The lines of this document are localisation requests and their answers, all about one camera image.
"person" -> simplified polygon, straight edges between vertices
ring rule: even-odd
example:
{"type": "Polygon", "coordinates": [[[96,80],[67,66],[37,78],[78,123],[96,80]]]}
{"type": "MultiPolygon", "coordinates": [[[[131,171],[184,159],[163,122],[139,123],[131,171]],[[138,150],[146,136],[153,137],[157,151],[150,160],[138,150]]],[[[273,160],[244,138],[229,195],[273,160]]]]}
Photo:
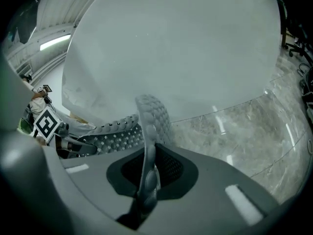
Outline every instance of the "person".
{"type": "Polygon", "coordinates": [[[59,111],[58,109],[55,109],[51,105],[46,104],[45,99],[44,99],[44,97],[46,96],[46,93],[44,91],[38,93],[34,90],[34,87],[29,84],[29,82],[32,79],[30,75],[29,76],[20,75],[20,78],[23,80],[23,83],[34,93],[29,103],[30,110],[33,114],[34,119],[36,119],[40,115],[40,113],[48,106],[56,113],[56,115],[62,121],[64,121],[65,123],[69,125],[69,129],[68,129],[69,133],[79,136],[79,137],[94,134],[94,130],[96,129],[96,126],[94,124],[81,123],[80,121],[71,118],[70,116],[59,111]]]}

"white tabletop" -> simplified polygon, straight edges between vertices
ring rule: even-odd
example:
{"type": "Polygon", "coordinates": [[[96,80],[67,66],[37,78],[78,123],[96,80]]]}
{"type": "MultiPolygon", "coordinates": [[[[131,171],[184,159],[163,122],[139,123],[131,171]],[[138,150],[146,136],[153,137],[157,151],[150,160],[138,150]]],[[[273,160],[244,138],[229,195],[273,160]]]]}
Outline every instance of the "white tabletop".
{"type": "Polygon", "coordinates": [[[68,49],[62,104],[96,125],[153,94],[171,121],[260,96],[279,50],[276,0],[96,0],[68,49]]]}

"ceiling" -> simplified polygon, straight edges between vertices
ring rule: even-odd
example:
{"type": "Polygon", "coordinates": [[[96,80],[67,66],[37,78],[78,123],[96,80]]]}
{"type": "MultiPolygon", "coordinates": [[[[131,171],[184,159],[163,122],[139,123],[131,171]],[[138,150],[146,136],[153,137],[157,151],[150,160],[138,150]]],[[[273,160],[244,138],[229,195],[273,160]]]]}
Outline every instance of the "ceiling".
{"type": "Polygon", "coordinates": [[[70,40],[57,43],[40,51],[41,44],[66,34],[73,34],[79,21],[94,0],[40,0],[37,13],[37,27],[31,39],[22,44],[18,34],[11,42],[5,39],[2,49],[10,64],[17,70],[30,65],[32,73],[50,60],[63,55],[70,40]]]}

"tiled floor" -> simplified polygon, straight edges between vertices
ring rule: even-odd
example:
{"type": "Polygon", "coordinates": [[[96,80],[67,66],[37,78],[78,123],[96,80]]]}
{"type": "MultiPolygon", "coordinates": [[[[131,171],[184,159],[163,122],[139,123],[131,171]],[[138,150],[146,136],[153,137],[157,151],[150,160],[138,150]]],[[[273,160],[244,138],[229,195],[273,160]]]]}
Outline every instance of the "tiled floor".
{"type": "Polygon", "coordinates": [[[249,102],[172,123],[176,145],[222,159],[260,183],[280,203],[305,177],[312,132],[297,73],[306,60],[280,49],[265,93],[249,102]]]}

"white shirt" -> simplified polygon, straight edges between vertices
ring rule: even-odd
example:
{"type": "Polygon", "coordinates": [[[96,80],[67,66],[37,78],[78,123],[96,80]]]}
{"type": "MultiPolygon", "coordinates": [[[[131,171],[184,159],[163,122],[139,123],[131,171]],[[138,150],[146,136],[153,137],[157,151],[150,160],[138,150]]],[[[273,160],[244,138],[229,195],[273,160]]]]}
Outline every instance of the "white shirt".
{"type": "MultiPolygon", "coordinates": [[[[29,83],[27,83],[26,81],[23,81],[24,84],[31,90],[34,92],[34,87],[32,87],[29,83]]],[[[43,97],[38,97],[35,98],[33,100],[30,101],[29,103],[30,106],[30,110],[33,113],[34,119],[36,119],[39,114],[45,109],[46,106],[48,106],[45,103],[45,100],[43,97]]]]}

